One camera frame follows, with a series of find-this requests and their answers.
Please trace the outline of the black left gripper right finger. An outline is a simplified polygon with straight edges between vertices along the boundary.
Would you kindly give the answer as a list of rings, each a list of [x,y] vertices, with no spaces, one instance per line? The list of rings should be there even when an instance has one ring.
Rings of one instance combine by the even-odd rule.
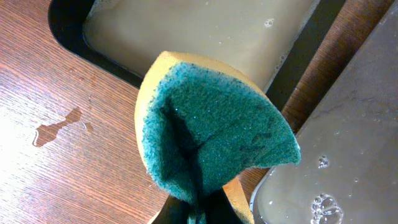
[[[201,201],[207,224],[243,224],[233,210],[223,189],[214,191]]]

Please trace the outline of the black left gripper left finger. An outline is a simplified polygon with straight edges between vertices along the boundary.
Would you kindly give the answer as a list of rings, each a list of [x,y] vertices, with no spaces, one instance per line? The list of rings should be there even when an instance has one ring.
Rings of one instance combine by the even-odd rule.
[[[148,224],[187,224],[189,216],[198,209],[199,205],[169,195],[162,209],[148,221]]]

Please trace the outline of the yellow green sponge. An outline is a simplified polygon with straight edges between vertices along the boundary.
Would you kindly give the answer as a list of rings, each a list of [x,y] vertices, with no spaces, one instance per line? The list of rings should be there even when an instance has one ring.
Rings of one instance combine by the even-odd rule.
[[[199,55],[162,52],[141,84],[134,112],[139,153],[160,189],[199,205],[188,223],[206,223],[201,201],[223,189],[251,223],[238,175],[298,164],[299,144],[264,92],[239,70]]]

